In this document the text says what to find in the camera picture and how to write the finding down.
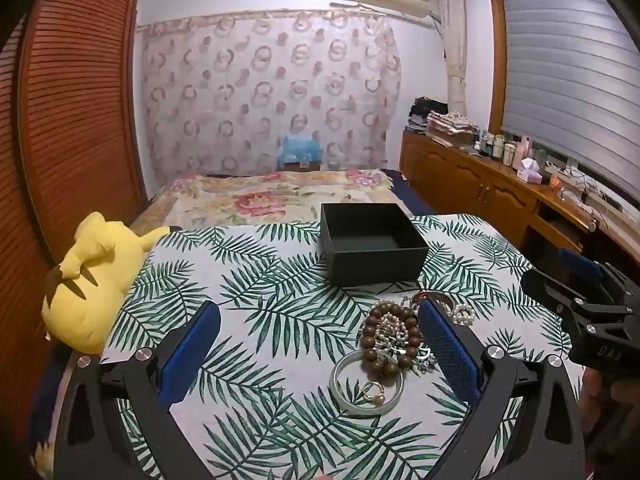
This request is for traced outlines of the right hand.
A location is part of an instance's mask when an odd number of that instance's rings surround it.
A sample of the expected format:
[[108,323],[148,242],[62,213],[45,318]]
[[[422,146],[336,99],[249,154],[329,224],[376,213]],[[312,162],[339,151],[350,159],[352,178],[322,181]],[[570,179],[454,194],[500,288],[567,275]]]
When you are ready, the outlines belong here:
[[588,456],[623,452],[638,446],[639,381],[606,379],[587,367],[578,399]]

